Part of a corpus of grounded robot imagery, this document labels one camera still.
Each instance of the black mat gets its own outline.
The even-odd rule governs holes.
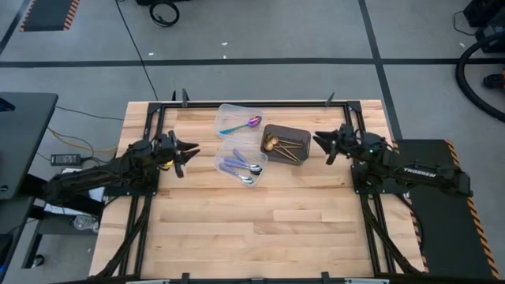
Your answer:
[[[397,144],[407,160],[423,157],[425,163],[453,163],[444,140],[397,140]],[[481,225],[471,199],[448,196],[427,186],[411,189],[410,199],[422,223],[425,266],[430,275],[462,278],[498,275],[484,231],[478,229]]]
[[[21,32],[66,31],[70,29],[79,0],[33,0]]]

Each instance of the wooden tabletop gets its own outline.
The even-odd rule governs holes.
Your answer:
[[[367,131],[390,140],[381,102],[362,100],[361,106]],[[129,103],[119,155],[142,138],[147,107],[148,102]],[[338,107],[262,110],[262,125],[311,133],[334,130],[345,121]],[[173,170],[161,173],[142,278],[180,278],[183,272],[191,278],[318,278],[322,271],[331,277],[372,276],[351,161],[340,155],[327,166],[324,152],[312,143],[302,166],[269,163],[257,187],[242,187],[214,168],[223,142],[214,132],[216,114],[217,109],[196,108],[166,113],[163,131],[173,129],[179,139],[200,144],[201,152],[187,164],[184,178]],[[423,270],[408,208],[394,196],[383,196],[382,201],[391,239]],[[102,270],[122,243],[129,205],[130,197],[121,197],[104,211],[90,275]],[[377,244],[383,260],[382,245]],[[381,267],[385,270],[385,261]]]

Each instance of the clear plastic container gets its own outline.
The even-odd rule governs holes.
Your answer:
[[[223,130],[244,125],[249,121],[249,119],[254,118],[255,116],[261,116],[263,118],[263,111],[255,108],[234,106],[224,103],[219,107],[218,116],[215,118],[215,133],[221,139],[233,140],[247,144],[258,143],[260,141],[261,122],[259,125],[254,127],[245,126],[227,134],[221,133]]]
[[[231,167],[232,170],[236,171],[241,176],[251,177],[252,178],[251,184],[247,184],[247,183],[243,182],[240,177],[238,177],[235,174],[232,174],[230,172],[227,172],[219,167],[220,163],[225,162],[226,157],[240,160],[234,154],[234,149],[238,150],[240,152],[240,154],[242,154],[244,156],[244,158],[247,160],[247,163],[249,165],[259,165],[262,168],[260,174],[255,175],[255,174],[252,174],[251,171],[248,169],[242,169],[239,167]],[[267,162],[268,162],[268,157],[264,153],[262,153],[259,149],[260,149],[260,146],[258,144],[243,144],[243,143],[234,142],[232,140],[226,140],[226,141],[224,141],[223,145],[219,149],[218,153],[215,155],[214,166],[218,170],[218,172],[232,178],[237,183],[240,183],[240,184],[247,186],[247,187],[254,187],[258,183],[258,181],[261,177],[261,174],[264,173],[265,166],[267,165]]]

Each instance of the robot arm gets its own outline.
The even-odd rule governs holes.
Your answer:
[[[106,165],[54,176],[47,182],[42,198],[50,204],[68,206],[83,198],[83,193],[100,186],[124,183],[141,191],[152,184],[153,173],[171,166],[175,167],[177,176],[183,178],[181,167],[200,151],[190,151],[196,147],[198,144],[178,140],[173,131],[153,141],[139,140],[130,144],[123,156]]]
[[[458,166],[428,165],[418,160],[400,162],[401,153],[374,133],[358,137],[353,126],[342,124],[339,130],[316,132],[313,139],[329,155],[328,165],[334,162],[337,154],[363,162],[357,169],[358,180],[368,187],[382,185],[385,178],[394,178],[396,183],[405,186],[406,191],[416,185],[427,185],[448,194],[473,195],[469,176]]]

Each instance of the orange and black striped edge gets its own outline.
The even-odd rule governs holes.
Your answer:
[[[30,12],[32,11],[33,6],[35,5],[35,2],[37,2],[37,0],[33,0],[32,3],[30,4],[30,6],[28,7],[28,10],[26,11],[26,14],[24,15],[23,24],[21,24],[21,26],[19,27],[20,32],[24,32],[24,24],[26,24],[26,20],[28,19],[28,16],[30,15]]]
[[[451,152],[452,159],[454,160],[454,164],[459,166],[458,156],[455,152],[455,146],[450,140],[445,140],[447,146],[449,147],[449,151]],[[482,228],[481,221],[479,219],[479,215],[477,214],[477,209],[475,208],[475,204],[473,203],[473,198],[468,197],[467,199],[468,207],[470,209],[470,214],[473,217],[473,223],[475,223],[475,227],[477,229],[477,233],[481,239],[482,248],[486,257],[488,258],[489,267],[491,268],[492,276],[496,279],[499,279],[498,267],[496,267],[495,260],[492,257],[491,249],[489,248],[488,240],[484,235],[484,229]]]
[[[80,0],[72,0],[72,4],[70,4],[69,13],[66,14],[65,23],[63,24],[63,30],[68,31],[70,26],[72,25],[73,18],[76,16],[77,7],[79,6]]]
[[[398,145],[396,144],[395,140],[391,141],[391,145],[393,146],[393,150],[398,151]],[[410,198],[405,198],[406,202],[412,206],[412,200]],[[412,224],[413,224],[413,231],[416,233],[416,238],[417,238],[417,244],[419,245],[419,248],[421,248],[421,231],[419,230],[419,225],[417,223],[416,215],[410,211],[410,218],[412,219]],[[426,261],[425,254],[420,250],[421,253],[421,258],[423,260],[423,265],[425,266],[425,272],[428,273],[428,263]]]

